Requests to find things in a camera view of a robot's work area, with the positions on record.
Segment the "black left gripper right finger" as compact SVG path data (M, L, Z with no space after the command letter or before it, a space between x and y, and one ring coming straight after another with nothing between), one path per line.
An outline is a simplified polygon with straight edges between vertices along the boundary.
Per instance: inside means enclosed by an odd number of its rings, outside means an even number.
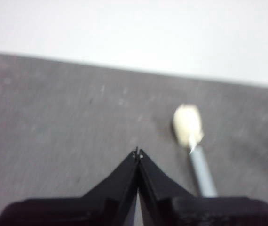
M139 150L142 217L152 226L268 226L268 203L248 197L194 196Z

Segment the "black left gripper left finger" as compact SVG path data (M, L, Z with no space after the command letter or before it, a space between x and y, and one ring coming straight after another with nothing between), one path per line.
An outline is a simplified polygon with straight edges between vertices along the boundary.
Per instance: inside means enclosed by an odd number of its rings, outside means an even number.
M9 204L0 226L121 226L137 194L137 151L83 196L36 198Z

